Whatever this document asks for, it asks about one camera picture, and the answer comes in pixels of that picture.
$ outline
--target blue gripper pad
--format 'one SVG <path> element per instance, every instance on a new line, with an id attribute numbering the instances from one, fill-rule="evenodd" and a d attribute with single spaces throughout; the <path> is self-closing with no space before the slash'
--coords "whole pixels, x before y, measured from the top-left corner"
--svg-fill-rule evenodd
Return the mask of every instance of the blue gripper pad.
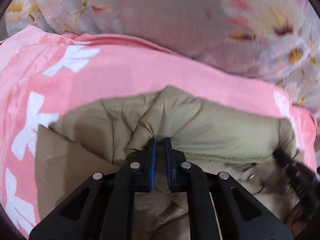
<path id="1" fill-rule="evenodd" d="M 155 185 L 155 172 L 156 172 L 156 146 L 157 141 L 156 139 L 152 139 L 149 146 L 149 157 L 150 157 L 150 163 L 149 163 L 149 188 L 150 191 L 153 190 L 153 187 Z"/>

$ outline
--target beige fabric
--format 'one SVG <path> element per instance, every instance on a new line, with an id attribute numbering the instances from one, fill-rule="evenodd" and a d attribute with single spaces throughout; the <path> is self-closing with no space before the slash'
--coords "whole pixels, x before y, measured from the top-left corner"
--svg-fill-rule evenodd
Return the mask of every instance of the beige fabric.
<path id="1" fill-rule="evenodd" d="M 288 120 L 239 112 L 167 87 L 154 94 L 100 100 L 71 111 L 49 129 L 39 127 L 40 217 L 94 172 L 116 172 L 149 138 L 166 136 L 189 161 L 206 172 L 229 172 L 251 193 L 260 191 L 259 181 L 264 181 L 266 188 L 255 196 L 280 219 L 296 203 L 295 195 L 284 194 L 287 181 L 272 158 L 279 146 L 292 158 L 303 157 Z M 250 174 L 259 179 L 248 181 Z M 133 239 L 189 239 L 187 212 L 185 194 L 168 191 L 164 157 L 158 156 L 155 190 L 136 196 Z"/>

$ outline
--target pink flower print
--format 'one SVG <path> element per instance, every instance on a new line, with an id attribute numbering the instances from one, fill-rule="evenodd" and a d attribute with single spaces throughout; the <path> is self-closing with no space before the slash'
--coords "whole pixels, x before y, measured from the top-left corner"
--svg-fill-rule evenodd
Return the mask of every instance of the pink flower print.
<path id="1" fill-rule="evenodd" d="M 308 0 L 221 0 L 223 11 L 251 35 L 263 38 L 298 33 Z"/>

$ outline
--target metal screw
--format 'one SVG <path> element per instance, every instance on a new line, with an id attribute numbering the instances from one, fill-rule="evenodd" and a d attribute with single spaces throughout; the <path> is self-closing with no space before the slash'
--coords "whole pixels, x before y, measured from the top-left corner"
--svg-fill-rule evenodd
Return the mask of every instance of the metal screw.
<path id="1" fill-rule="evenodd" d="M 220 179 L 228 179 L 229 174 L 227 172 L 223 171 L 223 172 L 219 173 L 219 177 L 220 177 Z"/>
<path id="2" fill-rule="evenodd" d="M 101 172 L 96 172 L 95 174 L 92 175 L 93 179 L 98 180 L 102 178 L 102 173 Z"/>
<path id="3" fill-rule="evenodd" d="M 132 169 L 138 169 L 140 168 L 140 163 L 134 162 L 130 164 L 130 168 Z"/>
<path id="4" fill-rule="evenodd" d="M 183 163 L 181 163 L 181 167 L 185 168 L 185 169 L 190 169 L 191 168 L 191 163 L 183 162 Z"/>

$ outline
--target pink towel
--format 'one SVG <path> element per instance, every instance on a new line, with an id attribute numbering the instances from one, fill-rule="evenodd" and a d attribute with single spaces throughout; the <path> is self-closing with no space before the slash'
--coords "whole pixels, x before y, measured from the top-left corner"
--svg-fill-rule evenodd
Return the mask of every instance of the pink towel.
<path id="1" fill-rule="evenodd" d="M 288 118 L 305 163 L 316 169 L 316 122 L 265 82 L 231 76 L 142 39 L 65 35 L 28 27 L 0 46 L 0 202 L 28 237 L 39 222 L 34 156 L 38 124 L 99 98 L 173 85 L 238 110 Z"/>

